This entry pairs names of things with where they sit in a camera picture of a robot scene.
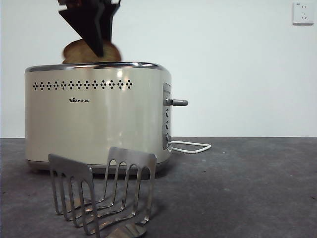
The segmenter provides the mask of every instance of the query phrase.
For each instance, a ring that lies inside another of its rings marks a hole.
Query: toaster
[[[48,154],[104,173],[110,147],[171,155],[171,75],[146,62],[43,65],[25,71],[26,161],[48,170]]]

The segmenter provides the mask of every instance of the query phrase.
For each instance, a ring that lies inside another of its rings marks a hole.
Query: white wall
[[[125,61],[173,76],[173,136],[317,136],[316,24],[291,0],[122,0],[113,42]],[[24,70],[62,61],[77,34],[56,0],[1,1],[1,137],[24,137]]]

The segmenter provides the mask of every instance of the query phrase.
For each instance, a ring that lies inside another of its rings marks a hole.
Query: brand logo
[[[70,103],[88,103],[89,100],[88,99],[76,99],[76,98],[72,98],[69,99]]]

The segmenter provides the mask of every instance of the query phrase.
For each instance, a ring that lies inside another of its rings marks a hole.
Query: chrome trim
[[[166,68],[155,63],[146,62],[99,62],[99,63],[77,63],[77,64],[53,64],[28,67],[25,72],[70,70],[78,68],[150,68],[168,72]]]

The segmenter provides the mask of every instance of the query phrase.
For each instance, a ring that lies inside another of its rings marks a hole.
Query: toaster base
[[[169,158],[164,160],[161,163],[157,163],[156,167],[156,173],[164,169],[169,161]],[[32,160],[27,160],[28,165],[31,167],[32,170],[50,170],[50,165],[48,162],[42,162],[42,161],[32,161]],[[106,165],[89,165],[93,169],[94,174],[105,174],[106,172]],[[115,168],[116,166],[110,165],[110,170],[109,174],[113,175],[115,174]],[[119,174],[124,175],[125,174],[125,166],[120,166],[119,169]],[[144,174],[149,174],[149,170],[145,170]],[[134,169],[133,167],[130,169],[130,174],[131,175],[136,175],[137,170]]]

